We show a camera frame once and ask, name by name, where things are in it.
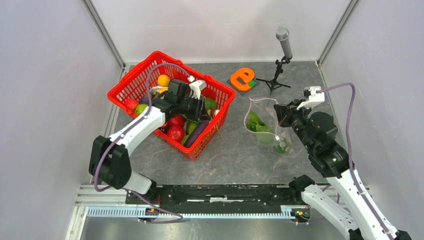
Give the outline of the purple toy eggplant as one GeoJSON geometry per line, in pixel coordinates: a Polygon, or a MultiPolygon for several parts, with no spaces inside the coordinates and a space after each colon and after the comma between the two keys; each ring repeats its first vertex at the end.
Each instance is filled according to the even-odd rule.
{"type": "Polygon", "coordinates": [[[194,144],[194,142],[199,138],[199,136],[203,133],[203,131],[207,128],[209,123],[209,121],[201,121],[188,136],[183,146],[185,148],[190,148],[194,144]]]}

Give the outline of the yellow green toy mango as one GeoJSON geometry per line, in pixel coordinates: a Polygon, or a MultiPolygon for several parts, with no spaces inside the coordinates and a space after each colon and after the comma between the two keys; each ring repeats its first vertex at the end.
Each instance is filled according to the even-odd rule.
{"type": "Polygon", "coordinates": [[[288,137],[283,138],[282,142],[276,146],[276,150],[281,154],[288,154],[293,151],[293,145],[288,137]]]}

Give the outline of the green toy leafy vegetable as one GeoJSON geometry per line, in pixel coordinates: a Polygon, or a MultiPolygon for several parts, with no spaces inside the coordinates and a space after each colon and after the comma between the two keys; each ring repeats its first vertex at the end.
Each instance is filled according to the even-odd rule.
{"type": "Polygon", "coordinates": [[[253,110],[246,115],[245,127],[263,145],[276,146],[279,144],[274,130],[269,127],[253,110]]]}

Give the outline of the clear dotted zip bag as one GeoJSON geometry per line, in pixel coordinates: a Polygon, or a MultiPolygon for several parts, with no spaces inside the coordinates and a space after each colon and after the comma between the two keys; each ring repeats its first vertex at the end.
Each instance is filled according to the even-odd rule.
{"type": "Polygon", "coordinates": [[[250,98],[249,107],[244,116],[245,129],[259,144],[273,149],[279,154],[293,154],[294,146],[288,130],[279,126],[274,98],[250,98]]]}

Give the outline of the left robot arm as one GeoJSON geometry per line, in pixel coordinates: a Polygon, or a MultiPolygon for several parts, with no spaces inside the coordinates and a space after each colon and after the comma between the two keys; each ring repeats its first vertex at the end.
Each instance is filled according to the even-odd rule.
{"type": "Polygon", "coordinates": [[[135,191],[145,204],[153,203],[157,198],[154,182],[132,170],[130,156],[146,137],[177,115],[198,122],[210,120],[206,98],[201,95],[206,87],[204,80],[171,80],[166,91],[154,98],[147,96],[147,108],[130,124],[109,137],[98,136],[93,141],[88,169],[94,183],[102,181],[117,190],[135,191]]]}

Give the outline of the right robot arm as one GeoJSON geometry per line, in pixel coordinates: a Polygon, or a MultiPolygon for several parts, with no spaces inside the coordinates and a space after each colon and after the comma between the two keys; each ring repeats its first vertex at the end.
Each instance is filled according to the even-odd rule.
{"type": "Polygon", "coordinates": [[[311,113],[301,100],[274,104],[278,125],[293,129],[308,153],[311,165],[342,197],[345,207],[330,199],[306,175],[289,183],[289,199],[315,208],[347,240],[409,240],[377,208],[360,180],[348,152],[335,140],[338,127],[325,112],[311,113]]]}

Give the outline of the green toy bell pepper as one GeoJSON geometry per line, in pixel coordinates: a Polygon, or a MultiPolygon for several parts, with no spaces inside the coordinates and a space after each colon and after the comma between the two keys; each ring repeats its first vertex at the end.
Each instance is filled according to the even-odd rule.
{"type": "Polygon", "coordinates": [[[214,99],[210,98],[210,97],[206,97],[204,103],[205,103],[205,109],[207,111],[209,111],[209,110],[217,110],[218,109],[217,102],[214,99]]]}

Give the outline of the light green toy cabbage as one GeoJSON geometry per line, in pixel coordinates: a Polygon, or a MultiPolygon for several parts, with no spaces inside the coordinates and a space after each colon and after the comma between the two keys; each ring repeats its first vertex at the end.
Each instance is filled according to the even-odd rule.
{"type": "Polygon", "coordinates": [[[198,126],[198,123],[190,122],[189,121],[188,124],[187,124],[187,126],[186,126],[186,133],[188,135],[191,135],[192,132],[197,128],[197,126],[198,126]]]}

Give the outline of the red plastic shopping basket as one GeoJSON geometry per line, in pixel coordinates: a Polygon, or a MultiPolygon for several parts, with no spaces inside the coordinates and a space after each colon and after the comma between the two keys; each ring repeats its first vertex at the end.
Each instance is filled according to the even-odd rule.
{"type": "Polygon", "coordinates": [[[137,115],[126,109],[125,100],[141,99],[149,89],[158,85],[157,78],[160,75],[167,75],[171,79],[188,82],[188,76],[184,73],[185,71],[196,80],[205,81],[207,86],[201,91],[201,94],[215,100],[219,112],[189,148],[171,139],[159,129],[156,129],[153,134],[186,158],[195,161],[225,122],[230,104],[236,96],[232,88],[215,80],[210,75],[190,68],[179,59],[172,58],[161,51],[154,51],[124,75],[121,81],[108,92],[107,97],[113,104],[135,119],[137,115]]]}

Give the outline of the red toy apple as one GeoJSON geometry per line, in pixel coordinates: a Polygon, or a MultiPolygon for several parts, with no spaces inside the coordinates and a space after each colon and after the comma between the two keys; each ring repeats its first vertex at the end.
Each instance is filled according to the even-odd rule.
{"type": "Polygon", "coordinates": [[[173,139],[174,141],[181,143],[186,136],[185,130],[179,125],[174,125],[168,128],[166,132],[167,136],[173,139]]]}

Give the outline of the orange yellow round fruit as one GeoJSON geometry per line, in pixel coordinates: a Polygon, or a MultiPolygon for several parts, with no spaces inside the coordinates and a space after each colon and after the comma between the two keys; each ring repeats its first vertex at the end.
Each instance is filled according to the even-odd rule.
{"type": "Polygon", "coordinates": [[[171,81],[171,79],[170,79],[170,77],[168,76],[168,75],[166,75],[166,74],[161,74],[161,75],[159,75],[158,77],[157,77],[157,84],[160,86],[160,87],[168,87],[169,86],[169,84],[170,84],[170,81],[171,81]]]}

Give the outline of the white toy garlic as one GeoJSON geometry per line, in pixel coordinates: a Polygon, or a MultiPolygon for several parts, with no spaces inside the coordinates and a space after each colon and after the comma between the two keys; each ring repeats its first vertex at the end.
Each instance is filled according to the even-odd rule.
{"type": "Polygon", "coordinates": [[[154,86],[154,87],[152,87],[150,90],[149,90],[149,92],[150,92],[150,94],[152,95],[152,96],[158,96],[158,95],[160,95],[161,93],[163,93],[163,92],[166,92],[167,90],[169,89],[169,87],[168,86],[160,86],[160,85],[157,85],[157,86],[154,86]]]}

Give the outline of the green toy apple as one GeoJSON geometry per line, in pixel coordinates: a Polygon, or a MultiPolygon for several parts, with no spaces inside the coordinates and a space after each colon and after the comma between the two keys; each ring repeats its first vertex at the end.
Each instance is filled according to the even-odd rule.
{"type": "Polygon", "coordinates": [[[141,103],[141,104],[139,104],[135,109],[134,109],[134,113],[137,115],[137,116],[139,116],[139,115],[141,115],[144,111],[145,111],[145,109],[148,107],[148,105],[147,104],[143,104],[143,103],[141,103]]]}

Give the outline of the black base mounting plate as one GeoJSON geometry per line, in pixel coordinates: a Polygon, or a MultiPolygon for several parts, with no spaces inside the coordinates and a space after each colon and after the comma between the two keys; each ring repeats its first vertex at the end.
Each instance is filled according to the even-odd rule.
{"type": "Polygon", "coordinates": [[[144,198],[179,214],[276,214],[281,206],[305,205],[287,184],[164,184],[144,198]]]}

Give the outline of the grey microphone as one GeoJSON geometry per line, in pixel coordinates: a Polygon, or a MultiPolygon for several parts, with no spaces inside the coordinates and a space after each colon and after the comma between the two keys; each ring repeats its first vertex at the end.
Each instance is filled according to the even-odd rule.
{"type": "Polygon", "coordinates": [[[276,39],[279,41],[286,59],[291,60],[293,53],[289,41],[290,32],[287,27],[279,26],[275,32],[276,39]]]}

